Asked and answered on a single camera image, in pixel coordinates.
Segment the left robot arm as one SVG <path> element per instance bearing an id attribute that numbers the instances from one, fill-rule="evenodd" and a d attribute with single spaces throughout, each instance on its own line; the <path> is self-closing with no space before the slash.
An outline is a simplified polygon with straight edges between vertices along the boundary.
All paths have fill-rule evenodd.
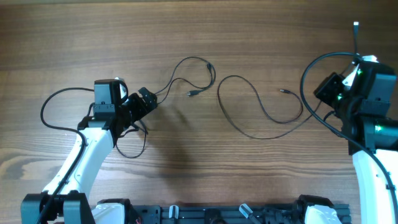
<path id="1" fill-rule="evenodd" d="M 75 144 L 56 176 L 39 194 L 27 194 L 21 203 L 23 223 L 142 223 L 128 199 L 107 199 L 91 208 L 88 196 L 102 163 L 118 139 L 133 131 L 146 132 L 135 123 L 158 106 L 156 94 L 142 87 L 128 93 L 121 79 L 95 81 L 94 102 L 73 129 Z"/>

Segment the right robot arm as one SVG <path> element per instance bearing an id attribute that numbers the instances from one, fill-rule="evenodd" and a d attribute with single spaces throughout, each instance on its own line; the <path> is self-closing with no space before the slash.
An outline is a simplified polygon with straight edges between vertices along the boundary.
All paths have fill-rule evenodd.
<path id="1" fill-rule="evenodd" d="M 397 121 L 387 117 L 396 81 L 391 67 L 360 60 L 313 92 L 342 122 L 335 134 L 348 140 L 363 223 L 397 223 Z"/>

